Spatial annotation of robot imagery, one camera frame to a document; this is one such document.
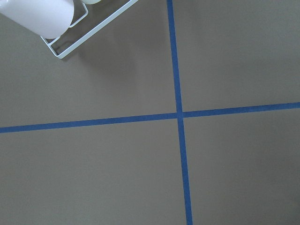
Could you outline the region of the white plastic cup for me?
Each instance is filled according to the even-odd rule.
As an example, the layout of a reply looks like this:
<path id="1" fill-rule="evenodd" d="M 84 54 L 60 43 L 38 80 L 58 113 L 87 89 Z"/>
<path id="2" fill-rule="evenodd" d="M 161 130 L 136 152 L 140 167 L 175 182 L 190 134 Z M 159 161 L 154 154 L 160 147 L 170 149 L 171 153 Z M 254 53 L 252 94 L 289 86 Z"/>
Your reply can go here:
<path id="1" fill-rule="evenodd" d="M 74 16 L 72 0 L 2 0 L 0 13 L 47 39 L 68 30 Z"/>

